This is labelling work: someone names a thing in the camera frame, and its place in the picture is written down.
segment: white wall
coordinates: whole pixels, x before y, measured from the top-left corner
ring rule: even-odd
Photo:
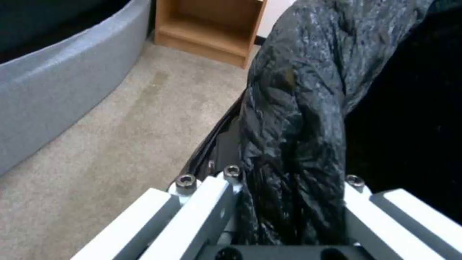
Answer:
[[[295,0],[268,0],[257,35],[266,38],[276,20],[293,2]]]

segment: white metal bar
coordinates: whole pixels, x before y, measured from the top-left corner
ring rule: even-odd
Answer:
[[[403,189],[384,197],[448,245],[462,254],[462,227]]]
[[[136,259],[179,209],[178,197],[150,188],[71,259]]]
[[[235,205],[232,186],[226,180],[207,177],[141,260],[195,259],[206,243],[217,242]]]
[[[376,260],[443,259],[347,183],[344,200],[351,236]]]

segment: shelf cabinet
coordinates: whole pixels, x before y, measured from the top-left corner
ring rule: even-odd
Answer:
[[[157,0],[155,44],[246,68],[267,0]]]

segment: crumpled plastic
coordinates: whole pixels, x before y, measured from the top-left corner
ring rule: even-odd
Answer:
[[[431,0],[298,0],[249,70],[238,242],[345,244],[345,116]]]

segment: hole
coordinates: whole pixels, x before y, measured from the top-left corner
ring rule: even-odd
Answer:
[[[348,260],[348,258],[335,248],[326,248],[321,251],[321,260]]]
[[[180,178],[180,182],[182,182],[182,183],[191,183],[191,182],[193,182],[193,178],[191,176],[185,175],[185,176],[182,176]]]
[[[218,251],[215,260],[242,260],[242,254],[235,248],[225,247]]]
[[[239,168],[237,166],[229,166],[228,167],[228,172],[230,172],[230,173],[238,173]]]

